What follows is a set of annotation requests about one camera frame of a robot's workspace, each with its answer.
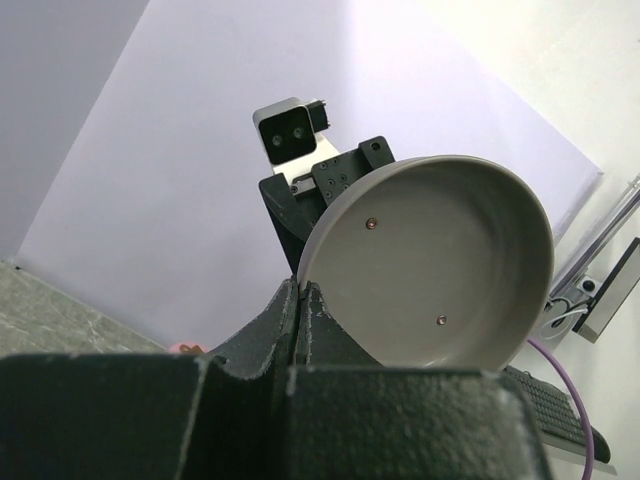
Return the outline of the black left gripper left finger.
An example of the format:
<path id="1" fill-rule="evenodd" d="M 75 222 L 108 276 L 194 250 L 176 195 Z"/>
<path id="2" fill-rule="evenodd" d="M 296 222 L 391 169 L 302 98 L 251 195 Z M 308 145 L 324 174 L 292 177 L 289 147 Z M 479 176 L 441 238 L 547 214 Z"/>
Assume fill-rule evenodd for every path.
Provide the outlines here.
<path id="1" fill-rule="evenodd" d="M 22 354 L 1 362 L 5 479 L 271 479 L 297 325 L 285 280 L 205 354 Z"/>

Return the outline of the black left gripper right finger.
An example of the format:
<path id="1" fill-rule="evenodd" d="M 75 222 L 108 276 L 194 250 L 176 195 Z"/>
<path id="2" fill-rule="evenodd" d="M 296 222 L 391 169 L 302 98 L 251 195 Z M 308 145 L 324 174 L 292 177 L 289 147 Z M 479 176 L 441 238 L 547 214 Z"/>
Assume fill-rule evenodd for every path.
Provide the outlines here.
<path id="1" fill-rule="evenodd" d="M 287 382 L 290 479 L 550 479 L 533 414 L 503 372 L 385 368 L 303 293 Z"/>

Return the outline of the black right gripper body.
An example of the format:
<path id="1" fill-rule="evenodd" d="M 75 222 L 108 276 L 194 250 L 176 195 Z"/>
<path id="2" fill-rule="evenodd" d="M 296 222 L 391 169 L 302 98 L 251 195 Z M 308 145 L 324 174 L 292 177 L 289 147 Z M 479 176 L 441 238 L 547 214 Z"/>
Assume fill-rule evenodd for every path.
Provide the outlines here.
<path id="1" fill-rule="evenodd" d="M 377 136 L 354 150 L 313 163 L 311 171 L 292 184 L 282 174 L 258 183 L 292 273 L 298 271 L 305 244 L 329 205 L 357 180 L 394 161 L 386 138 Z"/>

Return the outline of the grey round lid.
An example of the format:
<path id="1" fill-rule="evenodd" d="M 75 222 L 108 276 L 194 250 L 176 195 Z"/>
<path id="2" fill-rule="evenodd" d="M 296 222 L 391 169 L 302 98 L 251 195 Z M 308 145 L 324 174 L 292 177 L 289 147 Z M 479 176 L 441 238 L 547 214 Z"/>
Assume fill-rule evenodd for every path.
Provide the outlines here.
<path id="1" fill-rule="evenodd" d="M 553 232 L 532 189 L 471 156 L 398 161 L 341 193 L 297 279 L 387 367 L 504 368 L 539 318 Z"/>

